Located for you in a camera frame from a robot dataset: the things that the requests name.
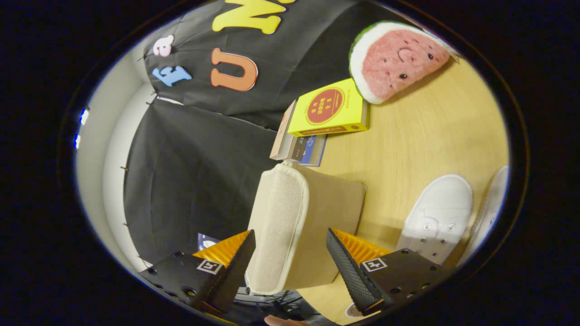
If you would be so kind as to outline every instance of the black fabric backdrop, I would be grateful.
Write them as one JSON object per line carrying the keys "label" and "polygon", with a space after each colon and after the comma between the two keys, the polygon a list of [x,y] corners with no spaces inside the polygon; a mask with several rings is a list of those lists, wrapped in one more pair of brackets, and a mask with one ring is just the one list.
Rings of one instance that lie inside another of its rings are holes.
{"label": "black fabric backdrop", "polygon": [[[238,5],[216,1],[174,20],[148,39],[145,65],[159,95],[188,106],[220,112],[277,129],[284,110],[298,96],[348,78],[348,52],[356,35],[380,20],[408,23],[392,12],[356,0],[296,1],[273,34],[245,27],[212,30],[214,18]],[[156,40],[174,35],[172,53],[154,56]],[[211,84],[211,70],[242,76],[239,66],[211,63],[214,48],[252,59],[258,67],[254,87],[239,92]],[[183,67],[191,76],[171,87],[152,75],[153,69]]]}
{"label": "black fabric backdrop", "polygon": [[[265,128],[278,129],[284,111],[300,95],[349,77],[350,45],[362,29],[380,20],[407,22],[354,0],[285,6],[270,35],[254,28],[212,31],[213,19],[235,8],[217,1],[149,36],[144,62],[151,84],[160,97],[184,106],[155,100],[129,154],[125,216],[146,261],[156,263],[177,250],[196,251],[198,233],[223,240],[245,231],[261,173],[276,164],[269,158],[276,134]],[[169,34],[175,36],[172,53],[154,56],[155,41]],[[254,60],[256,85],[246,92],[212,86],[215,67],[242,74],[237,66],[214,66],[214,48]],[[166,86],[151,72],[167,66],[182,66],[192,79]]]}
{"label": "black fabric backdrop", "polygon": [[129,152],[125,215],[139,255],[157,263],[197,252],[197,233],[223,240],[248,227],[276,133],[155,99]]}

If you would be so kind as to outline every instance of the red circle label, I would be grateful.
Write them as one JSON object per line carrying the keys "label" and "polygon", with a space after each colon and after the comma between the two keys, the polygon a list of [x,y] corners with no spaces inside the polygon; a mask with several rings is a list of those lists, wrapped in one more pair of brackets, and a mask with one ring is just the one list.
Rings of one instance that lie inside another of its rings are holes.
{"label": "red circle label", "polygon": [[308,122],[313,125],[327,122],[340,111],[344,99],[344,93],[338,88],[323,90],[314,97],[308,106],[306,111]]}

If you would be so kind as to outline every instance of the wooden table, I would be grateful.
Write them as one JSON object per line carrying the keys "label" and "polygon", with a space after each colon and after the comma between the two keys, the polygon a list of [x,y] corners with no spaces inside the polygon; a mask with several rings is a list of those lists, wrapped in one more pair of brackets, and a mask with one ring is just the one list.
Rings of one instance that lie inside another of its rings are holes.
{"label": "wooden table", "polygon": [[[368,186],[356,236],[394,250],[422,190],[448,173],[473,189],[473,212],[462,241],[445,264],[455,264],[490,179],[508,164],[508,139],[499,107],[465,60],[446,66],[388,102],[371,106],[368,131],[329,135],[316,171]],[[340,274],[332,284],[298,292],[331,321],[347,325],[352,299]]]}

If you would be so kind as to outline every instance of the watermelon slice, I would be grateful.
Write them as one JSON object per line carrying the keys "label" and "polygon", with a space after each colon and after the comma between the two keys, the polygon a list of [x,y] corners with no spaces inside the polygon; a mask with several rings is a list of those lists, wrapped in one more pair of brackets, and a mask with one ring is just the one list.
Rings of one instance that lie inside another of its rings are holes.
{"label": "watermelon slice", "polygon": [[422,30],[381,21],[355,38],[349,70],[361,96],[381,104],[441,68],[449,57],[445,45]]}

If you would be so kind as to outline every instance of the yellow book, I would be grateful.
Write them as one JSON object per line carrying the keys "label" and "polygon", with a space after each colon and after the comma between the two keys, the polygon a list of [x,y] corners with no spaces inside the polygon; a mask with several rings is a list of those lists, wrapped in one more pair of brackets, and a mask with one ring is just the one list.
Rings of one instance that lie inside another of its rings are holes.
{"label": "yellow book", "polygon": [[368,104],[352,78],[298,98],[288,133],[300,137],[368,130]]}

